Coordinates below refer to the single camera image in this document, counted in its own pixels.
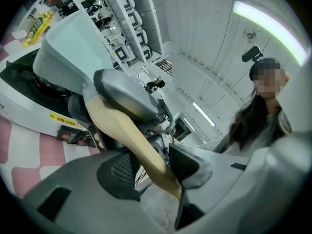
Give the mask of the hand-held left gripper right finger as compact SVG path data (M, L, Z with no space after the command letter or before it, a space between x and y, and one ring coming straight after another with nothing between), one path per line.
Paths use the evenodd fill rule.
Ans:
M312 135L294 132L251 158L172 144L182 187L177 231L268 231L291 208L312 169Z

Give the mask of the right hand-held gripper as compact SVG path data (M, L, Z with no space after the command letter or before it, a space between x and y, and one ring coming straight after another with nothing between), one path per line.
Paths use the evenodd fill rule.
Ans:
M136 121L149 121L140 126L144 136L164 160L169 145L180 143L191 130L181 119L178 104L160 96L154 99L133 79L116 69L97 70L93 77L97 92L113 108Z

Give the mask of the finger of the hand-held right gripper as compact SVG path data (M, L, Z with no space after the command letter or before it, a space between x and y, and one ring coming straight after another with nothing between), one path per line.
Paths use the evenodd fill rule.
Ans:
M94 125L81 95L71 94L67 105L70 116L81 126L87 129Z

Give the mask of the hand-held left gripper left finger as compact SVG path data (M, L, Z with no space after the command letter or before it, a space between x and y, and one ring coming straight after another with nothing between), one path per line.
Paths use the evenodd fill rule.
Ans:
M156 234L134 189L139 162L130 152L106 152L61 166L21 204L45 234Z

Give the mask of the white portable gas stove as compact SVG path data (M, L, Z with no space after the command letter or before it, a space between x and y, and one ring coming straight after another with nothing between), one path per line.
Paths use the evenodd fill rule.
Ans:
M61 126L86 131L68 112L72 92L33 71L39 48L40 44L36 44L0 61L0 115L50 136L56 136Z

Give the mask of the light blue rectangular pan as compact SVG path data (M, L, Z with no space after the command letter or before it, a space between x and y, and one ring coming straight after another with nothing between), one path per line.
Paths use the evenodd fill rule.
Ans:
M169 165L144 136L136 121L110 106L94 86L94 73L114 69L104 43L82 11L61 20L46 33L35 58L34 72L48 82L83 97L99 134L106 134L126 147L158 187L177 199L182 188Z

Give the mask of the black red battery pack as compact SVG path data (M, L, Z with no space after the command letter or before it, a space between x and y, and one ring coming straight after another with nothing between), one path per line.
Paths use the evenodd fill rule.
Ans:
M64 125L60 126L56 138L65 141L67 144L88 146L93 148L96 147L88 131L83 131L80 129L75 129Z

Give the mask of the small ceiling light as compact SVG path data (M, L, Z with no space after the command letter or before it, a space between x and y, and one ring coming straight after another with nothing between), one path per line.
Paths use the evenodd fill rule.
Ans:
M210 123L211 126L215 126L213 120L195 102L193 103L193 106Z

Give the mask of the red white checkered tablecloth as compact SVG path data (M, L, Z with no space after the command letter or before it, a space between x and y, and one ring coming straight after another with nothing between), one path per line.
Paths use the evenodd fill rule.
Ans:
M24 30L0 37L0 61L25 49L22 47L25 37ZM8 191L19 197L64 164L98 153L96 147L67 144L56 136L30 130L0 115L0 177Z

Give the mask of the row of white black boxes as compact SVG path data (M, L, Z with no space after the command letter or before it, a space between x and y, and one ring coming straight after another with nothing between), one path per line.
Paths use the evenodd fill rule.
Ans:
M147 60L152 57L153 52L147 45L145 37L137 35L142 20L139 13L134 9L134 0L114 0L111 5L114 6L114 15L134 56L146 64Z

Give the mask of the white shelf unit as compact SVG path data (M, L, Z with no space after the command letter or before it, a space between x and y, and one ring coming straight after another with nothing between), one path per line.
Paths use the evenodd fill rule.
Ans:
M79 10L83 9L82 3L85 0L72 1ZM143 70L149 69L157 62L164 60L168 55L164 51L164 44L153 1L134 0L134 9L139 13L142 20L142 25L137 31L137 35L139 37L145 37L147 45L153 52L152 57L147 60L146 64L134 56L125 36L121 31L117 18L114 15L114 6L111 5L112 2L114 2L114 0L95 0L94 5L99 7L99 11L95 12L90 19L92 21L96 21L98 15L102 15L104 18L112 17L113 20L110 22L108 28L98 30L97 35L104 43L113 58L113 62L117 64L118 68L128 74L140 73Z

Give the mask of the yellow oil bottle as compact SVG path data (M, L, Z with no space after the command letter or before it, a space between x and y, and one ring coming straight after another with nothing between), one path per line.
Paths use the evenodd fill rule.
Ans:
M49 9L47 12L43 12L37 18L31 29L29 30L28 34L26 35L22 47L26 48L30 45L36 44L41 35L47 29L49 24L53 19L54 11Z

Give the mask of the long ceiling light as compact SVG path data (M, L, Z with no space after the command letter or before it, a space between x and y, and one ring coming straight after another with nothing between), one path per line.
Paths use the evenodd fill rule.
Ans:
M233 12L267 30L288 49L300 66L304 65L308 58L307 51L297 38L276 19L259 9L240 1L234 2Z

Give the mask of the white wall fan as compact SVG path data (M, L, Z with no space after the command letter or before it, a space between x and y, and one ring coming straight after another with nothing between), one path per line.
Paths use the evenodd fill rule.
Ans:
M252 29L245 29L242 34L244 40L248 43L254 43L257 39L256 33Z

